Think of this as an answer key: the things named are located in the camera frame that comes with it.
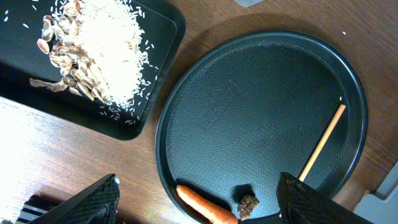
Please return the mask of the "round black tray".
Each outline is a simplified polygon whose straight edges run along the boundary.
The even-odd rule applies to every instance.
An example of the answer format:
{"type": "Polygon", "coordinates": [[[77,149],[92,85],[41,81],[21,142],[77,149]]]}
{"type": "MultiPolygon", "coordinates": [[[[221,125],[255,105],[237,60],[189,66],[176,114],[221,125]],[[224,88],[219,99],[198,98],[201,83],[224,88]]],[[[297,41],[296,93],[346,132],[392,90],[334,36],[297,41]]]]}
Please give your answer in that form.
{"type": "Polygon", "coordinates": [[[181,201],[178,185],[233,213],[252,194],[260,203],[250,222],[275,222],[280,173],[300,175],[341,105],[305,178],[330,198],[366,140],[366,97],[353,67],[330,45],[296,32],[231,39],[195,62],[165,102],[155,137],[163,188],[195,223],[206,219],[181,201]]]}

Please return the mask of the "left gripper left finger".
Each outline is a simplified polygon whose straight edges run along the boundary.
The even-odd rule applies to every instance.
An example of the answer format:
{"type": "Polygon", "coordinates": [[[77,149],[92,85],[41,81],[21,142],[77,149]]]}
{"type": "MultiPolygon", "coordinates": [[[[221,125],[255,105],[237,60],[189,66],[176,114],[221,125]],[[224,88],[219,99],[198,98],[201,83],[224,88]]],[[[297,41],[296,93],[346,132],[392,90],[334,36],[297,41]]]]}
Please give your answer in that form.
{"type": "Polygon", "coordinates": [[[115,224],[119,197],[119,179],[108,174],[31,222],[115,224]]]}

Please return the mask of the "rice and peanut shells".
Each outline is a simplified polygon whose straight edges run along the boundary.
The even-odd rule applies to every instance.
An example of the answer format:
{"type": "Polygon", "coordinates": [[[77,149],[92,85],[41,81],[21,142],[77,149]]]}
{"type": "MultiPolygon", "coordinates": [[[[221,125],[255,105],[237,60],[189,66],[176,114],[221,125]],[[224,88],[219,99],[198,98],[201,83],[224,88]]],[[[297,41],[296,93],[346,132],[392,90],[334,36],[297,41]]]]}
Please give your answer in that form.
{"type": "Polygon", "coordinates": [[[131,116],[125,123],[136,123],[140,104],[134,98],[143,97],[151,84],[142,74],[149,56],[140,50],[144,30],[137,18],[144,16],[129,1],[73,0],[52,7],[37,44],[59,68],[61,79],[50,83],[31,78],[30,85],[98,99],[102,115],[119,121],[125,111],[131,116]]]}

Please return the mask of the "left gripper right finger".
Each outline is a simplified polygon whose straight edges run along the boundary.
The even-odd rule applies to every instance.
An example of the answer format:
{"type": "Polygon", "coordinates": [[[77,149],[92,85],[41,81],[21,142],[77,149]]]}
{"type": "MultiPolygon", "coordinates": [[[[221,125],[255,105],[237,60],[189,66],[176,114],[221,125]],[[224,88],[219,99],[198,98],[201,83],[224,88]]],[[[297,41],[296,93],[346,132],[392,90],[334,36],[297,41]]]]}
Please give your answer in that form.
{"type": "Polygon", "coordinates": [[[281,219],[287,224],[372,224],[287,172],[277,186],[281,219]]]}

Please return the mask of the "orange carrot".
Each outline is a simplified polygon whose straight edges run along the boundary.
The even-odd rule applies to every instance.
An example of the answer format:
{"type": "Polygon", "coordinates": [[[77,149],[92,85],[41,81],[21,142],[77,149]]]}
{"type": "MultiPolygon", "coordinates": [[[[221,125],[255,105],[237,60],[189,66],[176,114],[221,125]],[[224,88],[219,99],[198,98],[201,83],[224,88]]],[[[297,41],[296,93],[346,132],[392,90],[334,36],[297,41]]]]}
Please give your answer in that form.
{"type": "Polygon", "coordinates": [[[212,224],[238,224],[238,219],[233,213],[203,198],[192,189],[178,185],[176,191],[187,205],[207,218],[212,224]]]}

